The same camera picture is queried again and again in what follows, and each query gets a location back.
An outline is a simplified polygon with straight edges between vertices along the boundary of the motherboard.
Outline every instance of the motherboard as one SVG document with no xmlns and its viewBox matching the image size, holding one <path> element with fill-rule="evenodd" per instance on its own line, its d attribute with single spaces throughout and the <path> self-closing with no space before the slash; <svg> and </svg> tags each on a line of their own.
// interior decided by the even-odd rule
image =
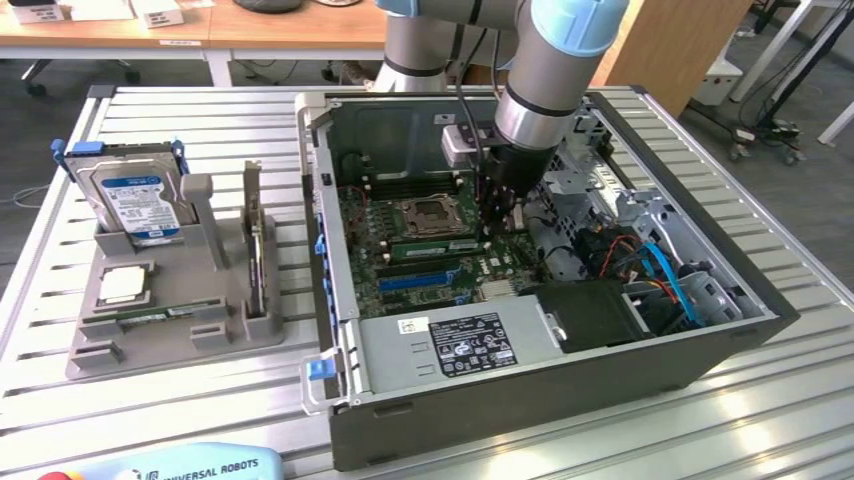
<svg viewBox="0 0 854 480">
<path fill-rule="evenodd" d="M 547 280 L 543 252 L 524 230 L 475 239 L 470 182 L 447 173 L 339 187 L 364 318 L 483 302 Z"/>
</svg>

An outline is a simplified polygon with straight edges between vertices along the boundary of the office chair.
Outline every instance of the office chair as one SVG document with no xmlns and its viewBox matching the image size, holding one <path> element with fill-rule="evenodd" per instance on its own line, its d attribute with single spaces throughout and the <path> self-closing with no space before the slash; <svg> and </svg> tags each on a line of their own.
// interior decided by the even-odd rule
<svg viewBox="0 0 854 480">
<path fill-rule="evenodd" d="M 27 88 L 27 93 L 33 97 L 41 97 L 48 93 L 48 89 L 40 83 L 36 83 L 33 80 L 41 70 L 49 65 L 53 60 L 40 59 L 36 60 L 27 71 L 24 72 L 24 76 L 21 77 L 21 81 L 24 82 L 24 87 Z M 111 60 L 111 62 L 116 63 L 121 69 L 124 70 L 124 79 L 126 81 L 136 85 L 142 79 L 142 75 L 139 70 L 134 69 L 134 66 L 126 62 L 124 60 Z"/>
</svg>

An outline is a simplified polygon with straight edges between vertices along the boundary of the slotted metal worktable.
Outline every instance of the slotted metal worktable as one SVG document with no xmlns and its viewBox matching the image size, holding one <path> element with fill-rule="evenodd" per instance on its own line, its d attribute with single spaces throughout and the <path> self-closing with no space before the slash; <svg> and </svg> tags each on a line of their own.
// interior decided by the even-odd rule
<svg viewBox="0 0 854 480">
<path fill-rule="evenodd" d="M 216 362 L 69 382 L 65 354 L 95 220 L 77 188 L 57 174 L 0 303 L 0 476 L 31 479 L 60 464 L 195 441 L 276 449 L 287 478 L 854 475 L 851 294 L 657 104 L 625 88 L 602 92 L 801 310 L 801 320 L 765 346 L 727 360 L 682 391 L 336 472 L 327 420 L 306 416 L 299 405 L 298 361 L 316 352 L 318 332 L 296 90 L 119 88 L 112 98 L 87 100 L 72 141 L 180 137 L 191 171 L 214 174 L 218 216 L 238 215 L 243 162 L 260 160 L 262 198 L 276 219 L 288 337 L 280 346 Z M 625 152 L 618 145 L 627 176 L 639 185 L 650 183 Z M 47 145 L 40 161 L 49 161 Z"/>
</svg>

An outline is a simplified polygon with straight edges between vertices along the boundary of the robotic arm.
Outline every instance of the robotic arm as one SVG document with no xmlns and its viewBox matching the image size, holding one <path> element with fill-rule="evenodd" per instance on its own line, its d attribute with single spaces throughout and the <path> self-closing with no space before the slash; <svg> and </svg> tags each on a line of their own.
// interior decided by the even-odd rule
<svg viewBox="0 0 854 480">
<path fill-rule="evenodd" d="M 390 12 L 379 90 L 443 90 L 448 59 L 471 51 L 467 45 L 483 28 L 507 32 L 499 61 L 506 63 L 512 50 L 515 56 L 494 134 L 476 127 L 480 139 L 490 139 L 488 154 L 476 168 L 480 233 L 488 236 L 542 179 L 617 38 L 629 0 L 376 0 L 376 4 Z M 475 55 L 472 63 L 488 63 L 484 59 Z M 456 128 L 447 127 L 446 154 L 460 151 L 447 145 L 460 137 Z"/>
</svg>

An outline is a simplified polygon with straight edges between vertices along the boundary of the gray fixture stand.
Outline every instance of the gray fixture stand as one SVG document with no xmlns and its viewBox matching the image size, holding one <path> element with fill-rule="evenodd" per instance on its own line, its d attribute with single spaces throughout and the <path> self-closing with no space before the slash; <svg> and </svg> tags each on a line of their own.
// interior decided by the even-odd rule
<svg viewBox="0 0 854 480">
<path fill-rule="evenodd" d="M 247 165 L 244 180 L 247 174 L 258 176 L 258 167 Z M 248 189 L 251 182 L 244 183 Z M 186 175 L 182 194 L 200 222 L 182 226 L 183 243 L 136 249 L 127 233 L 95 233 L 97 249 L 65 368 L 71 379 L 198 360 L 284 339 L 272 218 L 263 217 L 259 253 L 266 311 L 252 316 L 247 209 L 240 218 L 214 219 L 210 175 Z M 104 274 L 134 266 L 146 272 L 142 292 L 105 304 L 99 298 Z"/>
</svg>

